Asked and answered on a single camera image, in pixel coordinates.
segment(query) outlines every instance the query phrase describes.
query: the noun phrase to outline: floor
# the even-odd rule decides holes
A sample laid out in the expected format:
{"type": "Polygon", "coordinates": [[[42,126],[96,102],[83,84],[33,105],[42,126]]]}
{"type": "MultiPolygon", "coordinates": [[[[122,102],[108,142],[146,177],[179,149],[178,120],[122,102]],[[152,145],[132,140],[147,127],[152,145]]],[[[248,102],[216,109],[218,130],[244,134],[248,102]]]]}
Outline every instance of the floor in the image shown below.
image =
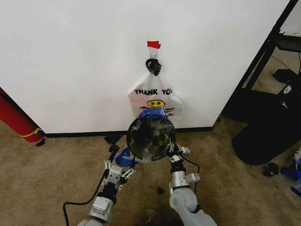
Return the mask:
{"type": "MultiPolygon", "coordinates": [[[[273,56],[295,71],[299,68],[296,54],[275,51],[273,56]]],[[[254,89],[281,90],[283,85],[271,77],[277,68],[285,66],[271,58],[254,89]]],[[[201,167],[198,202],[219,226],[300,226],[301,198],[289,189],[294,181],[282,175],[264,177],[263,166],[247,165],[233,151],[231,139],[245,125],[221,116],[211,132],[177,134],[177,141],[191,149],[190,159],[201,167]]],[[[125,137],[118,145],[121,150],[126,147],[125,137]]],[[[300,145],[273,162],[284,164],[300,145]]],[[[37,147],[0,122],[0,225],[64,225],[62,204],[90,198],[109,157],[108,148],[103,137],[48,138],[37,147]]],[[[188,163],[185,167],[196,172],[188,163]]],[[[168,204],[169,170],[167,158],[138,164],[136,174],[118,193],[110,225],[143,226],[150,215],[163,226],[179,220],[168,204]],[[158,187],[164,194],[157,193],[158,187]]],[[[88,218],[89,207],[67,207],[71,226],[88,218]]]]}

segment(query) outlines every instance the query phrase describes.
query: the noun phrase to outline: yellow smiley face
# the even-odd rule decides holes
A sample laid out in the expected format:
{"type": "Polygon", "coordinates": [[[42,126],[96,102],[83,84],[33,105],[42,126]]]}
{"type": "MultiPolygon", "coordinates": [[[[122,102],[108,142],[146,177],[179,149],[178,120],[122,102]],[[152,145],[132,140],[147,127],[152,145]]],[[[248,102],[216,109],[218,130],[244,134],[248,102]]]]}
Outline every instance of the yellow smiley face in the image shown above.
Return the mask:
{"type": "Polygon", "coordinates": [[[159,106],[164,107],[165,106],[165,103],[162,100],[151,100],[151,101],[147,102],[147,104],[148,104],[148,106],[151,106],[151,107],[159,107],[159,106]]]}

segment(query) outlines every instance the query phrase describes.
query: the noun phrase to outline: yellow strap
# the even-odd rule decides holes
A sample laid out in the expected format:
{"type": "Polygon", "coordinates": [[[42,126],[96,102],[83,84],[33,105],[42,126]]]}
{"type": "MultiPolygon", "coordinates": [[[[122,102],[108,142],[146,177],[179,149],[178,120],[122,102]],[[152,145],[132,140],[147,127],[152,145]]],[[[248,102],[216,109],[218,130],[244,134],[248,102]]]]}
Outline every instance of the yellow strap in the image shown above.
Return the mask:
{"type": "Polygon", "coordinates": [[[37,134],[38,133],[38,131],[39,130],[41,130],[40,128],[37,128],[35,131],[33,131],[32,133],[30,133],[30,134],[28,134],[28,135],[24,135],[24,136],[22,136],[22,135],[20,135],[21,137],[29,137],[29,136],[31,136],[32,134],[37,134]]]}

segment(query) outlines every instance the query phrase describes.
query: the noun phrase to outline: black cable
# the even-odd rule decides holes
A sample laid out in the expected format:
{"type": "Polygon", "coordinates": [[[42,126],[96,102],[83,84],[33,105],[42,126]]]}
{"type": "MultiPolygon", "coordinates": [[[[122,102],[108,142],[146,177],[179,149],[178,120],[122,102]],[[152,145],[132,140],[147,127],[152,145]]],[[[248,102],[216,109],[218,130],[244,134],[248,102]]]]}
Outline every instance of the black cable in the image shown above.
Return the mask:
{"type": "Polygon", "coordinates": [[[298,71],[298,74],[300,74],[300,72],[301,72],[301,59],[300,59],[300,53],[298,54],[298,57],[299,57],[299,71],[298,71]]]}
{"type": "Polygon", "coordinates": [[[133,168],[133,169],[135,168],[135,157],[136,156],[133,157],[131,165],[130,165],[130,168],[133,168]]]}
{"type": "Polygon", "coordinates": [[[99,190],[99,187],[100,185],[102,184],[102,181],[103,181],[103,178],[104,178],[104,174],[105,174],[106,171],[104,171],[103,173],[103,176],[101,177],[98,185],[97,185],[97,188],[93,194],[93,196],[89,199],[89,201],[87,202],[65,202],[63,204],[63,212],[64,212],[64,217],[65,217],[65,221],[66,221],[66,226],[69,226],[69,220],[68,220],[68,215],[67,215],[67,210],[66,210],[66,205],[75,205],[75,206],[83,206],[83,205],[87,205],[89,204],[96,196],[98,190],[99,190]]]}
{"type": "MultiPolygon", "coordinates": [[[[192,162],[192,161],[186,159],[183,155],[181,155],[181,156],[182,156],[182,158],[183,158],[184,160],[186,160],[187,162],[191,163],[192,165],[197,166],[197,167],[198,167],[198,174],[199,174],[199,165],[197,165],[196,163],[194,163],[194,162],[192,162]]],[[[197,185],[198,185],[198,182],[196,182],[196,184],[194,185],[194,194],[195,194],[196,191],[197,191],[197,185]]]]}

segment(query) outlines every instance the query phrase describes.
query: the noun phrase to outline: black baseboard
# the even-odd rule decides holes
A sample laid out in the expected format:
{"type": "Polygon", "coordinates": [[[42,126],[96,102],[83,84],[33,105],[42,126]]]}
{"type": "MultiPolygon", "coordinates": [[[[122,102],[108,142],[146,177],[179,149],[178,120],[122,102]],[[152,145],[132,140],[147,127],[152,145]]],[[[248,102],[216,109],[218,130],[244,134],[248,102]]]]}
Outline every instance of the black baseboard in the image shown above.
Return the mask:
{"type": "MultiPolygon", "coordinates": [[[[212,131],[213,127],[195,127],[195,128],[179,128],[176,132],[199,132],[212,131]]],[[[127,131],[105,131],[105,132],[85,132],[85,133],[47,133],[46,137],[96,137],[108,135],[126,135],[127,131]]]]}

